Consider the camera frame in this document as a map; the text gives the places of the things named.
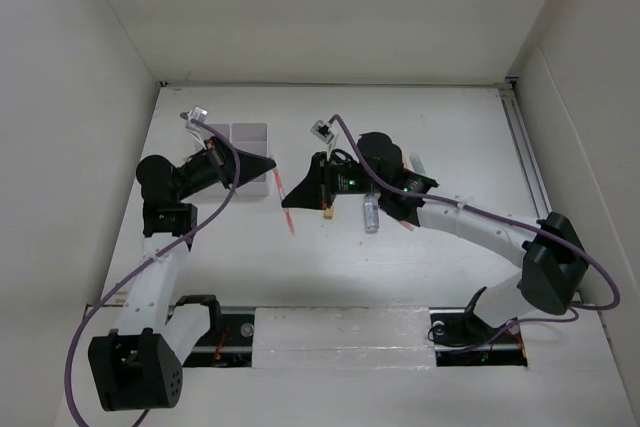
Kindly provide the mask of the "red highlighter pen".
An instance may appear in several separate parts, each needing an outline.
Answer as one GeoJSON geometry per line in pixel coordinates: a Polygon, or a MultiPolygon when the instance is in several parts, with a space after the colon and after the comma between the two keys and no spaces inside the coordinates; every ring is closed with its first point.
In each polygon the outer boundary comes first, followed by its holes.
{"type": "MultiPolygon", "coordinates": [[[[274,178],[275,178],[275,183],[276,183],[276,188],[277,188],[277,192],[278,192],[278,196],[279,196],[279,200],[280,203],[282,204],[282,202],[284,201],[285,197],[286,197],[286,193],[282,184],[282,179],[279,173],[279,169],[276,166],[273,169],[273,173],[274,173],[274,178]]],[[[294,226],[294,222],[293,222],[293,218],[291,216],[291,213],[289,211],[288,208],[282,207],[285,218],[286,218],[286,222],[289,228],[289,231],[291,233],[292,236],[295,236],[295,226],[294,226]]]]}

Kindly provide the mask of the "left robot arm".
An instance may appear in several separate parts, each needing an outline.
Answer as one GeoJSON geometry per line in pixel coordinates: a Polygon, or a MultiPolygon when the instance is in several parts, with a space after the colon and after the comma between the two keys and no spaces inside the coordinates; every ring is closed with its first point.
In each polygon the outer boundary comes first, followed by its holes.
{"type": "Polygon", "coordinates": [[[203,227],[188,197],[216,183],[243,186],[273,170],[273,159],[209,138],[181,166],[150,155],[136,168],[143,200],[143,265],[120,315],[105,336],[93,338],[88,360],[106,411],[166,409],[181,395],[183,365],[196,343],[222,334],[213,294],[175,298],[174,287],[203,227]]]}

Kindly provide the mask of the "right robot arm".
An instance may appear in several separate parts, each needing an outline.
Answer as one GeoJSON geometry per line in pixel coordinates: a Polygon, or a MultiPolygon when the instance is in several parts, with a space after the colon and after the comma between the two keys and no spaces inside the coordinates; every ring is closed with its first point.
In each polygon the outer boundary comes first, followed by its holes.
{"type": "Polygon", "coordinates": [[[456,323],[483,341],[512,320],[534,311],[566,320],[576,311],[574,294],[587,269],[569,220],[551,213],[531,223],[501,217],[461,199],[431,198],[437,182],[407,169],[402,151],[381,132],[369,132],[342,149],[312,155],[303,180],[282,200],[286,209],[324,210],[340,195],[376,194],[389,217],[436,230],[487,249],[508,260],[517,273],[480,287],[456,323]]]}

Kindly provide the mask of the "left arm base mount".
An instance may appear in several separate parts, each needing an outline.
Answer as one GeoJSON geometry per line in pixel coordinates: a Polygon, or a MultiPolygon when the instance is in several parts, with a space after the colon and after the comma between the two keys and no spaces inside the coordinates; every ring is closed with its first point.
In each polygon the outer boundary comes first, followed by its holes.
{"type": "Polygon", "coordinates": [[[223,308],[221,327],[197,341],[185,368],[249,368],[252,366],[255,308],[223,308]]]}

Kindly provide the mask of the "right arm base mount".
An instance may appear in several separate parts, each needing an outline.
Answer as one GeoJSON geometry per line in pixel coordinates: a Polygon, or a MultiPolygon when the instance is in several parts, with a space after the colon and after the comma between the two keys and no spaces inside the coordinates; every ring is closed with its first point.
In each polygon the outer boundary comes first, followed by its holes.
{"type": "Polygon", "coordinates": [[[438,367],[528,366],[517,326],[501,331],[460,310],[432,312],[427,340],[433,344],[438,367]]]}

